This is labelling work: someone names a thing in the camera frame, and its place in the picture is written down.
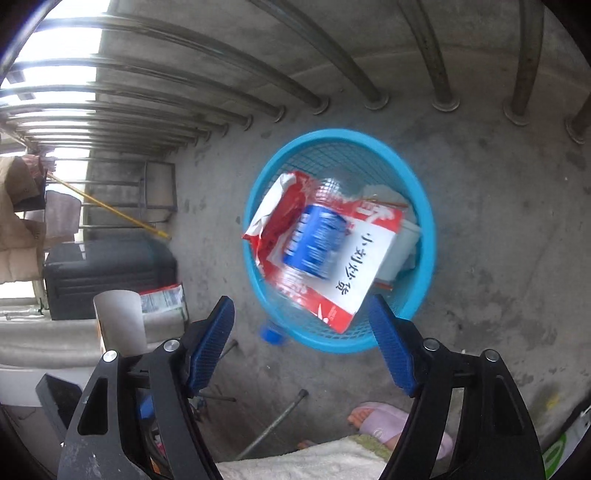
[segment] green sticker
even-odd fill
[[[553,443],[552,446],[546,450],[543,455],[544,469],[546,471],[546,479],[550,478],[556,473],[560,459],[564,453],[564,447],[566,447],[566,435],[563,433],[557,442]]]

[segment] blue plastic basket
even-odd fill
[[[433,276],[436,257],[435,222],[431,206],[413,171],[391,148],[369,135],[345,129],[327,129],[302,135],[279,150],[263,168],[246,204],[244,229],[281,173],[301,170],[314,177],[327,167],[344,166],[366,184],[385,184],[409,199],[417,214],[422,236],[417,266],[401,273],[391,292],[384,294],[394,313],[410,320],[422,303]],[[294,339],[330,353],[361,352],[377,345],[364,303],[348,330],[339,334],[316,316],[295,307],[263,280],[254,263],[251,247],[243,243],[246,270],[263,308],[273,321]]]

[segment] yellow pole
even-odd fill
[[[157,228],[154,228],[153,226],[148,225],[147,223],[141,222],[138,219],[130,217],[129,215],[126,215],[123,212],[120,212],[119,210],[113,208],[111,205],[107,205],[106,203],[103,203],[100,200],[97,200],[94,197],[91,197],[87,193],[84,193],[82,190],[79,190],[76,187],[70,185],[68,182],[60,180],[53,173],[47,172],[47,176],[49,178],[51,178],[52,180],[55,180],[56,182],[61,183],[64,187],[68,187],[70,190],[72,190],[73,192],[76,192],[78,195],[82,195],[86,200],[90,200],[91,202],[95,202],[97,205],[103,207],[105,210],[108,210],[108,211],[114,213],[115,215],[119,215],[121,218],[124,218],[125,220],[127,220],[131,223],[134,223],[137,226],[140,226],[141,228],[146,229],[148,232],[152,232],[155,235],[165,238],[166,240],[170,240],[172,238],[166,232],[163,232],[162,230],[158,230]]]

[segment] metal screw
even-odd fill
[[[429,350],[430,352],[436,352],[437,350],[439,350],[439,342],[435,340],[435,338],[425,338],[423,346],[426,350]]]
[[[499,352],[495,351],[495,350],[487,350],[484,352],[484,356],[486,357],[486,359],[489,362],[497,362],[499,360],[499,358],[501,358],[501,356],[499,355]]]
[[[105,362],[112,362],[116,358],[117,358],[117,352],[115,352],[114,350],[109,350],[108,352],[105,352],[103,354],[103,360]]]
[[[174,352],[180,346],[180,342],[177,339],[169,340],[164,344],[164,349],[167,352]]]

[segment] black storage box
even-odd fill
[[[107,290],[142,292],[177,282],[177,261],[149,237],[56,245],[43,268],[53,320],[96,318],[95,295]]]

